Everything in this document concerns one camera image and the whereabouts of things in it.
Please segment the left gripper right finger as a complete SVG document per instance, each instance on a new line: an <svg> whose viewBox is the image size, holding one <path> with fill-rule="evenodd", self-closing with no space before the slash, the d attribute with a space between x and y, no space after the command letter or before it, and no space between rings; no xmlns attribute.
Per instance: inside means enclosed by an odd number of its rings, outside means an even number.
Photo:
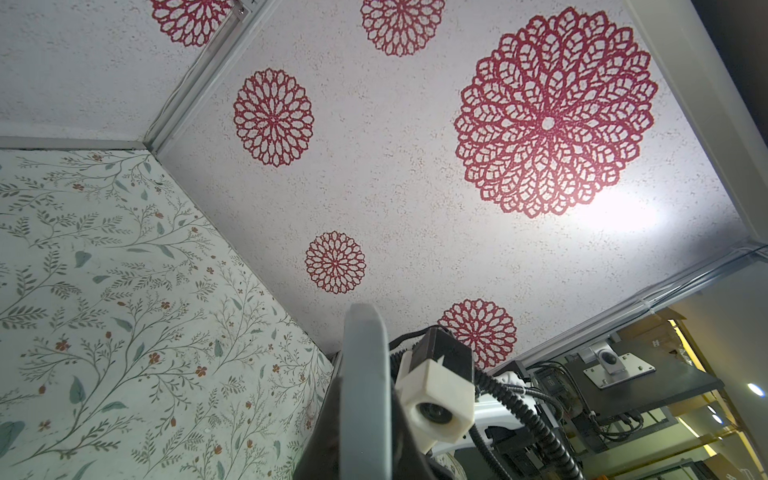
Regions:
<svg viewBox="0 0 768 480"><path fill-rule="evenodd" d="M391 383L392 479L435 480L426 457L417 450L403 408Z"/></svg>

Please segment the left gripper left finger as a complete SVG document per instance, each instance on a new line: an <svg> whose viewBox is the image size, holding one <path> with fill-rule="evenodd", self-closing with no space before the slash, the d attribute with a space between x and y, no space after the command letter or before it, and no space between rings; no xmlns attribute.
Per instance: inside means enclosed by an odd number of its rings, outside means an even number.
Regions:
<svg viewBox="0 0 768 480"><path fill-rule="evenodd" d="M340 416L343 379L333 378L315 427L295 467L294 480L340 479Z"/></svg>

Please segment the phone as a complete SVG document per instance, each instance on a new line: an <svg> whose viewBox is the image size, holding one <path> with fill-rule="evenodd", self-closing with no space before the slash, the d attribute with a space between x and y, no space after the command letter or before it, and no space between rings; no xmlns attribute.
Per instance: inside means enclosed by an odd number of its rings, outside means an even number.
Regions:
<svg viewBox="0 0 768 480"><path fill-rule="evenodd" d="M340 377L340 477L390 479L393 455L388 335L384 321L371 304L354 304L345 316Z"/></svg>

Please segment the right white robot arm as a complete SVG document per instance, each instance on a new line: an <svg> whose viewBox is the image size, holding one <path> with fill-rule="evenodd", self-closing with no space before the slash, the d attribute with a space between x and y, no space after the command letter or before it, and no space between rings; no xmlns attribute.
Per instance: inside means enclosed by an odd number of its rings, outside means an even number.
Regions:
<svg viewBox="0 0 768 480"><path fill-rule="evenodd" d="M439 442L430 450L436 460L454 457L473 447L498 479L513 479L511 463L502 457L502 443L518 441L512 452L532 447L562 479L582 479L583 471L566 441L555 433L565 414L554 397L527 386L515 373L492 377L477 371L475 423L454 442Z"/></svg>

